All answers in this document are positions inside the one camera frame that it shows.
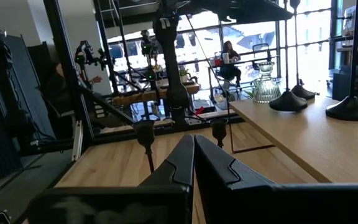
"large window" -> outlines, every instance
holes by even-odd
[[[297,36],[298,36],[298,66],[300,78],[306,84],[314,84],[326,78],[329,62],[329,35],[331,27],[331,0],[303,0],[298,7]],[[289,2],[287,8],[293,12]],[[288,21],[288,74],[290,84],[294,85],[296,78],[295,54],[295,18]],[[281,74],[285,70],[285,21],[280,21],[280,56]]]
[[[278,1],[284,7],[284,0]],[[306,82],[308,80],[320,80],[324,78],[328,69],[329,57],[329,35],[331,20],[331,0],[302,0],[298,7],[298,53],[300,77]],[[288,10],[293,12],[288,2]],[[278,23],[279,30],[276,30],[276,22],[261,22],[257,24],[238,24],[236,20],[230,22],[218,21],[218,16],[212,12],[202,12],[197,15],[189,16],[195,33],[192,31],[186,16],[180,16],[178,23],[178,35],[175,40],[175,53],[180,68],[188,69],[193,75],[198,77],[202,89],[209,87],[208,63],[201,49],[203,48],[207,58],[219,56],[222,44],[230,41],[237,53],[241,54],[242,60],[252,60],[253,58],[265,58],[267,56],[266,47],[259,47],[261,53],[254,55],[252,46],[257,44],[268,44],[276,63],[277,69],[272,73],[273,77],[284,77],[286,74],[285,66],[285,28],[284,21]],[[155,40],[153,29],[149,29],[151,39]],[[127,48],[129,61],[134,68],[145,68],[147,62],[141,54],[140,31],[127,34]],[[121,37],[109,39],[110,53],[116,58],[117,71],[127,70]],[[288,21],[288,73],[290,83],[293,85],[296,75],[295,60],[295,20]],[[162,51],[158,55],[158,64],[165,67]],[[258,73],[252,68],[251,63],[240,65],[242,71],[242,82],[249,82],[258,77]]]
[[[252,51],[252,46],[266,43],[276,47],[275,23],[236,24],[223,27],[223,41],[230,41],[233,49],[241,54]]]

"light stand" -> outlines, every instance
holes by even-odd
[[[284,0],[287,9],[288,0]],[[288,20],[285,21],[285,92],[268,104],[271,109],[277,111],[301,111],[308,107],[304,98],[297,97],[288,87]]]
[[[290,0],[290,5],[293,8],[294,17],[295,17],[295,50],[296,50],[296,85],[292,88],[291,92],[300,98],[306,100],[314,99],[315,93],[310,92],[303,88],[299,83],[299,66],[298,66],[298,27],[296,18],[298,17],[298,6],[301,3],[301,0]]]
[[[213,119],[210,122],[212,127],[212,135],[218,140],[217,145],[223,148],[223,139],[226,137],[226,124],[227,120],[224,118]]]
[[[151,173],[154,172],[152,144],[154,142],[154,121],[143,120],[134,123],[133,128],[137,135],[137,141],[146,149],[147,159]]]
[[[356,14],[354,18],[352,68],[349,96],[336,105],[328,106],[326,115],[345,121],[358,121],[358,98],[354,94],[354,83],[356,81],[356,66],[358,63],[358,0],[356,0]]]

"ceiling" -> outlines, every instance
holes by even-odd
[[[181,5],[177,13],[196,14],[202,10],[213,11],[220,20],[227,16],[237,19],[238,23],[249,24],[290,19],[293,14],[270,2],[270,0],[166,0],[168,5]],[[105,27],[114,26],[112,15],[115,15],[111,0],[100,0]],[[157,17],[159,0],[119,0],[122,23],[136,24],[153,21]]]

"glass vase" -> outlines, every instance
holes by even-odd
[[[281,95],[280,88],[272,79],[274,62],[258,63],[260,77],[254,80],[253,100],[257,103],[268,103]]]

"wooden tabletop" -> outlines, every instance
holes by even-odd
[[[319,182],[358,182],[358,122],[325,115],[337,101],[316,97],[299,113],[274,111],[252,100],[231,108]]]
[[[164,79],[162,80],[162,83],[160,86],[167,86],[168,80]],[[185,85],[187,91],[189,94],[196,94],[200,90],[199,84],[191,84],[191,85]],[[162,88],[160,89],[160,98],[165,99],[167,97],[167,89]],[[145,101],[151,101],[156,100],[157,95],[155,94],[155,91],[145,91],[144,93],[136,93],[131,96],[117,96],[113,98],[114,103],[116,105],[128,105],[132,103],[138,103],[138,102],[145,102]]]

